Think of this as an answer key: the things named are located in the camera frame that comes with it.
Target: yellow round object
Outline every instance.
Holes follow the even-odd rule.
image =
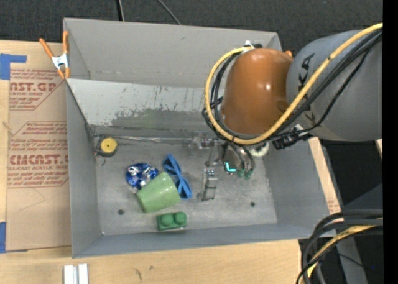
[[[101,150],[104,153],[113,153],[116,150],[117,146],[118,143],[112,137],[105,138],[101,142]]]

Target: green light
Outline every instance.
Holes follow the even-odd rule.
[[[235,172],[236,171],[235,168],[230,168],[229,167],[229,163],[228,162],[225,163],[225,169],[226,169],[227,172]]]

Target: yellow cable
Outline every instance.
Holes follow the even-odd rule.
[[[317,78],[320,76],[320,74],[325,70],[325,68],[330,64],[331,61],[333,61],[343,50],[345,50],[347,47],[349,47],[352,43],[360,39],[366,34],[369,34],[375,30],[378,30],[383,27],[383,23],[380,24],[375,24],[372,25],[371,27],[368,27],[367,29],[364,29],[351,38],[349,38],[347,41],[345,41],[343,44],[341,44],[323,63],[317,68],[317,70],[314,72],[314,74],[311,76],[311,78],[308,80],[307,84],[302,88],[302,90],[298,93],[296,98],[293,100],[292,104],[286,109],[286,111],[281,115],[281,117],[277,120],[277,122],[265,133],[262,135],[252,138],[252,139],[242,139],[235,137],[231,135],[230,133],[226,132],[221,126],[216,122],[213,113],[211,112],[210,108],[210,100],[209,100],[209,88],[210,88],[210,83],[211,79],[213,78],[213,75],[218,68],[218,66],[228,57],[230,57],[232,54],[239,53],[247,49],[248,47],[242,47],[242,48],[237,48],[235,50],[232,50],[228,52],[227,54],[223,55],[217,63],[214,65],[214,67],[211,69],[210,74],[208,76],[208,79],[206,81],[206,86],[205,86],[205,107],[206,111],[209,117],[209,120],[211,124],[214,126],[214,128],[227,140],[233,141],[237,144],[241,145],[254,145],[259,142],[262,142],[264,139],[267,139],[270,135],[272,135],[282,124],[283,122],[293,113],[294,109],[299,105],[299,102],[303,99],[303,97],[306,95],[306,93],[310,90],[311,86],[314,84],[314,82],[317,80]]]
[[[344,230],[343,232],[337,234],[337,236],[333,237],[332,239],[330,239],[323,247],[320,248],[320,250],[312,257],[312,261],[315,260],[319,255],[321,255],[322,253],[324,253],[324,251],[326,251],[327,249],[329,249],[333,244],[335,244],[336,242],[344,239],[345,237],[349,237],[355,233],[359,233],[361,231],[365,231],[368,230],[372,227],[376,227],[376,226],[372,226],[372,225],[367,225],[367,226],[352,226],[349,227],[348,229]],[[313,265],[311,265],[311,267],[308,268],[307,270],[307,276],[310,277],[312,272],[314,271],[315,267],[317,267],[318,262],[314,263]],[[304,279],[301,278],[300,284],[305,284]]]

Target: bin floor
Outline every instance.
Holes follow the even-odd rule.
[[[216,166],[218,177],[215,198],[200,201],[205,162],[209,149],[188,148],[188,145],[123,140],[117,152],[96,167],[98,206],[101,231],[104,235],[157,232],[156,215],[183,211],[188,216],[186,229],[247,226],[276,223],[271,190],[262,159],[249,180],[238,178]],[[146,162],[163,171],[162,161],[171,153],[188,180],[193,197],[153,213],[144,213],[133,188],[125,179],[128,166]]]

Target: gray bin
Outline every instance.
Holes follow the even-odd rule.
[[[73,257],[305,238],[328,215],[308,142],[270,147],[250,180],[216,167],[215,199],[195,196],[210,150],[194,138],[214,136],[201,116],[206,78],[247,40],[281,50],[276,33],[87,19],[65,19],[64,29]],[[119,144],[101,165],[93,133]],[[162,171],[167,153],[194,197],[144,213],[126,168],[147,162]],[[157,231],[156,215],[176,211],[187,214],[187,227]]]

